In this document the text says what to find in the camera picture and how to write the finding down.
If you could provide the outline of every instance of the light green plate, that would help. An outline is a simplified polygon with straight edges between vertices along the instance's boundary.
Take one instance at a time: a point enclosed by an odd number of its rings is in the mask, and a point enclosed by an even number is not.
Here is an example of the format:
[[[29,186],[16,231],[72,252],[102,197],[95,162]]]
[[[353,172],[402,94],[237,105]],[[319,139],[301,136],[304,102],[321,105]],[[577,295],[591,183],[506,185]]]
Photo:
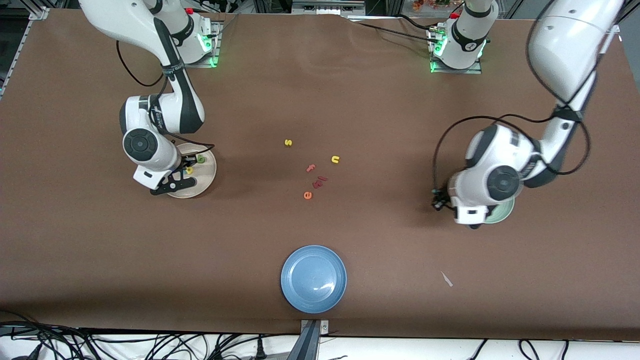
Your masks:
[[[509,214],[513,211],[513,206],[515,205],[516,199],[513,197],[511,200],[502,203],[493,209],[491,216],[486,217],[484,220],[485,224],[497,224],[504,219],[506,219]]]

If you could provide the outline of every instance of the blue plate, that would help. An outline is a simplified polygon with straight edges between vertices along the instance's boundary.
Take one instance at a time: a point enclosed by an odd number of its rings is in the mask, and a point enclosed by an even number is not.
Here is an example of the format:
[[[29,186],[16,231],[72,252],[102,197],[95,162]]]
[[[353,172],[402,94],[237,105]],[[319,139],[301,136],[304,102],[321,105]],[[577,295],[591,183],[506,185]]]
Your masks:
[[[309,314],[335,306],[347,287],[347,270],[340,257],[320,245],[301,247],[282,267],[280,286],[287,301]]]

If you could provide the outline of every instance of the beige plate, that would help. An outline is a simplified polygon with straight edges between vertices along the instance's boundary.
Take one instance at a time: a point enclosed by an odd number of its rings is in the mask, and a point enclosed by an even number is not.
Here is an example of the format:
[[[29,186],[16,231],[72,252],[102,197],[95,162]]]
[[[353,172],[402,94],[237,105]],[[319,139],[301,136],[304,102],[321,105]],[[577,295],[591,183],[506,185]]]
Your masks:
[[[181,154],[189,154],[191,152],[198,152],[206,149],[206,147],[202,145],[196,145],[193,143],[182,143],[177,147]],[[204,156],[207,161],[202,164],[193,165],[193,173],[191,173],[191,175],[187,175],[185,172],[182,174],[185,179],[194,177],[196,179],[196,185],[173,193],[167,193],[169,196],[176,197],[178,199],[188,199],[190,197],[200,195],[209,187],[209,185],[211,185],[213,179],[216,177],[216,170],[218,169],[216,158],[213,156],[211,151],[205,151],[200,155]],[[180,175],[178,174],[173,175],[173,178],[176,180],[178,180],[179,177]]]

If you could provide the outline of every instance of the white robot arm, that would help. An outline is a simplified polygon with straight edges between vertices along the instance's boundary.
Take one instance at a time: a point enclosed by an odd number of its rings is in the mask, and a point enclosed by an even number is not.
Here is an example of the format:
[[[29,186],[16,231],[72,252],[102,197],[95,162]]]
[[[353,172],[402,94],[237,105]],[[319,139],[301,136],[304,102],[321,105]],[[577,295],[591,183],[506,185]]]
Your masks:
[[[495,0],[467,0],[462,7],[460,17],[445,22],[446,37],[433,53],[452,69],[467,69],[474,64],[498,17]]]
[[[457,223],[478,228],[495,206],[513,200],[523,186],[535,188],[555,179],[611,36],[600,44],[622,5],[623,0],[558,0],[547,10],[528,51],[532,69],[558,97],[552,119],[540,141],[500,124],[473,137],[465,169],[448,182]]]
[[[144,0],[144,3],[166,25],[184,63],[195,63],[212,51],[211,43],[205,41],[211,34],[210,19],[186,12],[180,0]]]
[[[155,55],[171,83],[172,93],[130,97],[120,110],[122,145],[127,156],[138,165],[134,179],[156,190],[184,161],[176,146],[163,134],[197,131],[205,116],[202,103],[193,90],[169,29],[151,14],[142,0],[81,0],[80,5],[89,22],[105,35]]]

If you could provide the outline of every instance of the white floor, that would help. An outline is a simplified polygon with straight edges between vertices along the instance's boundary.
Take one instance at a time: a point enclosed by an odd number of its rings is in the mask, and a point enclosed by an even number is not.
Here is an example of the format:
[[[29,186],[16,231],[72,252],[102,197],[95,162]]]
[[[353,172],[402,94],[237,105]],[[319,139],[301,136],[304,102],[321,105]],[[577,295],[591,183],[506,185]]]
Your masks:
[[[97,336],[98,338],[110,340],[132,340],[153,338],[145,335],[118,335],[118,336]],[[184,335],[182,339],[188,339],[189,335]],[[251,338],[254,335],[246,335],[238,339]],[[207,336],[209,350],[213,349],[217,335]],[[278,336],[264,339],[264,350],[266,354],[283,354],[290,351],[296,342],[295,336]],[[398,339],[398,338],[323,338],[321,340],[318,360],[332,360],[346,356],[345,360],[372,360],[372,359],[393,359],[393,360],[467,360],[473,356],[481,340],[458,340],[458,339]],[[144,360],[145,356],[153,346],[153,341],[128,344],[100,343],[100,346],[116,359],[122,360]],[[564,347],[563,341],[532,341],[540,360],[560,360]],[[10,360],[18,356],[26,356],[36,347],[34,340],[11,340],[9,337],[0,338],[0,360]],[[154,359],[161,359],[174,346],[177,341],[166,346]],[[198,338],[189,342],[194,350],[197,359],[203,359],[205,342]],[[58,347],[60,352],[67,356],[68,350]],[[529,357],[535,359],[533,353],[525,346]],[[229,355],[249,360],[255,356],[256,341],[239,345],[223,355],[225,359],[230,359]],[[483,359],[525,359],[518,349],[517,340],[490,340],[482,349],[478,360]],[[50,350],[43,349],[39,359],[54,359]],[[169,359],[188,360],[187,352],[178,352],[171,355]],[[566,353],[566,360],[637,360],[640,359],[640,343],[614,343],[604,341],[571,341]]]

